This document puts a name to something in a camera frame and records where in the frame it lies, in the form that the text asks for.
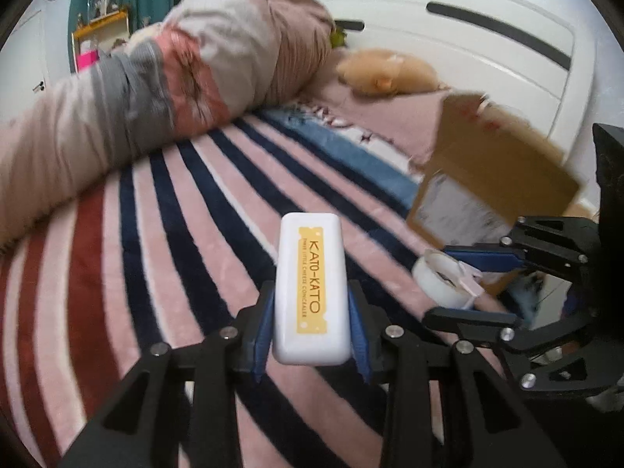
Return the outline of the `white bed headboard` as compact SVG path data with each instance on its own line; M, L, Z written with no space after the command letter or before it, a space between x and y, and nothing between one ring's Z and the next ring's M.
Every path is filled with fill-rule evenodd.
M429 62L457 90L479 92L525 119L572 161L592 95L596 41L557 0L318 0L354 49Z

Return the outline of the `striped fleece blanket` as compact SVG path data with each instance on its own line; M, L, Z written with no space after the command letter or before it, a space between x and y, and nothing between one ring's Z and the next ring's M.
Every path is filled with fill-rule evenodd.
M440 343L411 275L425 249L405 222L418 187L383 140L288 109L113 173L1 259L3 413L55 466L141 353L197 343L256 301L291 211L338 215L367 300Z

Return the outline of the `tan plush toy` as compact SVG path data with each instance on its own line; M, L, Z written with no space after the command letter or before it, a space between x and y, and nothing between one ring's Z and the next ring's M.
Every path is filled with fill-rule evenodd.
M410 95L447 89L428 62L387 49L351 52L335 69L342 82L365 96Z

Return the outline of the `white yellow concealer case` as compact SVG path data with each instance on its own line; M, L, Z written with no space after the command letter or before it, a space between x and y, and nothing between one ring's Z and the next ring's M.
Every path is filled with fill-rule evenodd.
M351 354L348 285L340 219L287 213L281 219L273 354L283 365L341 365Z

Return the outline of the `green plush toy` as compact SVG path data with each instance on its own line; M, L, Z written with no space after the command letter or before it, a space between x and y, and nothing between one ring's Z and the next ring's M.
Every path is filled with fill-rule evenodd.
M346 31L341 27L336 27L329 36L332 49L343 48L346 46Z

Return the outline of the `cardboard box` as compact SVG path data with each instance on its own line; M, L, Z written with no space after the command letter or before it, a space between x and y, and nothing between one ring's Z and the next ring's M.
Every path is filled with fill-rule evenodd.
M581 184L564 154L484 96L443 100L436 144L407 217L435 248L496 243L519 216L561 216Z

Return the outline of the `pink pillow sheet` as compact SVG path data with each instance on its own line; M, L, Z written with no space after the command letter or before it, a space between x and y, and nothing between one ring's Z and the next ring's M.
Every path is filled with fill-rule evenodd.
M339 79L335 69L351 52L355 51L332 50L301 90L299 100L324 112L337 126L358 126L385 140L407 156L411 170L423 170L435 148L441 104L450 94L450 86L431 93L360 95Z

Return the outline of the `white door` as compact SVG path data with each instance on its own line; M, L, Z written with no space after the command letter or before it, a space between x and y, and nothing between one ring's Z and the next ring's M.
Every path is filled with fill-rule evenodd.
M8 122L31 108L46 91L48 69L42 11L34 13L2 46L0 54L0 116Z

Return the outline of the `clear tape dispenser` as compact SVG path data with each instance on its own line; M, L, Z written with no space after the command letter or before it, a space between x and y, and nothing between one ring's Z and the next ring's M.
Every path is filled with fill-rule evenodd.
M413 267L413 277L438 307L467 310L484 294L481 271L440 250L425 250Z

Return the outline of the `rolled striped duvet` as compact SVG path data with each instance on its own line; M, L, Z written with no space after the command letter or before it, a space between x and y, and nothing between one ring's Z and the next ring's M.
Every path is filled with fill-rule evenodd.
M291 100L334 28L317 0L182 0L1 127L1 245L108 172Z

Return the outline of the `pink bag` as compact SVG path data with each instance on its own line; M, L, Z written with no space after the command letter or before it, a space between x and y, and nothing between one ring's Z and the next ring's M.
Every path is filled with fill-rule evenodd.
M76 56L76 71L80 72L91 67L92 64L96 64L99 61L99 51L91 50L85 53L79 53Z

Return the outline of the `yellow shelf table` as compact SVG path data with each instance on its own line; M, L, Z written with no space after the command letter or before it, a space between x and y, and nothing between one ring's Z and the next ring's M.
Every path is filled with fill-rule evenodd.
M99 58L109 55L130 38L130 13L118 11L104 19L76 28L71 34L72 59L76 71L76 56L91 50L99 51Z

